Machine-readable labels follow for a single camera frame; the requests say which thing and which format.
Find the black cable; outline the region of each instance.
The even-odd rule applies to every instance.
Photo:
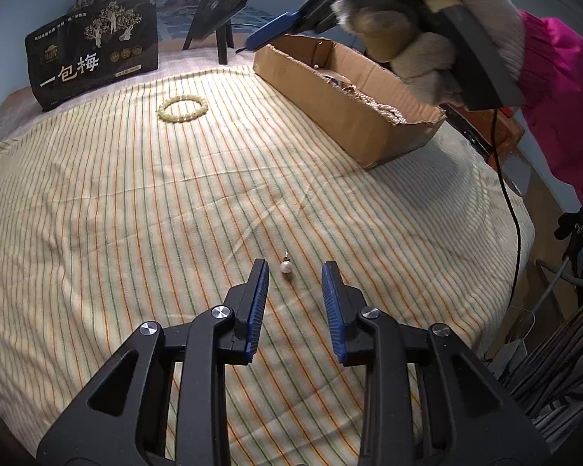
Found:
[[[231,23],[231,26],[235,26],[237,28],[243,28],[243,27],[248,27],[248,26],[250,26],[251,28],[261,28],[264,25],[262,24],[261,26],[259,26],[258,24],[249,24],[249,23]]]
[[[514,212],[513,206],[511,206],[510,196],[507,194],[507,189],[505,188],[505,181],[503,180],[503,172],[501,171],[501,163],[499,163],[499,152],[497,151],[497,119],[499,117],[499,109],[494,109],[494,114],[492,115],[492,127],[490,129],[490,142],[492,143],[492,153],[494,155],[494,161],[497,163],[497,174],[499,175],[499,184],[501,185],[501,191],[503,191],[503,196],[505,197],[505,202],[507,207],[510,209],[511,218],[516,226],[516,238],[518,241],[518,247],[516,250],[516,270],[514,272],[514,282],[511,284],[510,293],[510,305],[511,301],[514,299],[514,292],[516,291],[516,282],[518,280],[518,272],[520,271],[520,249],[521,249],[521,238],[520,238],[520,224],[518,224],[518,218],[516,217],[516,212]]]

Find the gloved hand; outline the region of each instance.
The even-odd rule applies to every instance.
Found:
[[[525,27],[510,0],[461,0],[488,32],[501,58],[517,81],[524,61]],[[449,70],[455,51],[451,42],[434,33],[418,34],[404,13],[358,9],[346,0],[337,0],[333,10],[339,24],[364,39],[368,54],[380,63],[390,62],[393,72],[424,103],[460,102],[453,85],[439,70]]]

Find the pink jacket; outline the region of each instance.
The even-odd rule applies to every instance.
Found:
[[[583,206],[583,39],[559,19],[521,14],[522,110],[551,172],[574,187]]]

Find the pearl earring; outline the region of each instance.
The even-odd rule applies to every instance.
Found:
[[[291,264],[289,253],[287,251],[285,251],[285,257],[283,258],[283,262],[281,263],[280,270],[281,273],[284,273],[286,275],[289,275],[291,272],[293,272],[293,265]]]

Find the black snack package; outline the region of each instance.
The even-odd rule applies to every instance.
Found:
[[[44,111],[82,92],[158,67],[155,0],[107,0],[26,37],[28,76]]]

